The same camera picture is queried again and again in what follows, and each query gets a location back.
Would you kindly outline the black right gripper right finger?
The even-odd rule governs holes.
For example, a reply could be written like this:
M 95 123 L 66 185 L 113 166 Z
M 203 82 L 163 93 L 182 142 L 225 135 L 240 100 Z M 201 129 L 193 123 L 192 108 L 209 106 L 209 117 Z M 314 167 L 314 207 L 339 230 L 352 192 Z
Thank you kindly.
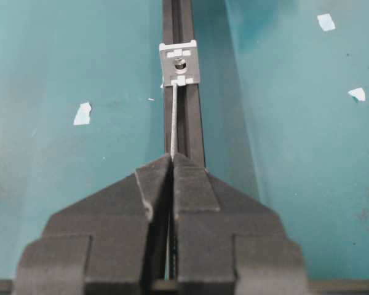
M 180 294 L 303 294 L 304 261 L 279 215 L 182 154 L 173 159 Z

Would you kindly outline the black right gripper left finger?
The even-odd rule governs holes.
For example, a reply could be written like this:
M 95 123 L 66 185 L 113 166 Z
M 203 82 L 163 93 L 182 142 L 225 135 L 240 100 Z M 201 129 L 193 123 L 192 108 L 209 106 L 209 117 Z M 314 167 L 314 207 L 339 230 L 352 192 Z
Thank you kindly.
M 172 160 L 165 154 L 54 213 L 20 258 L 16 294 L 144 294 L 165 272 Z

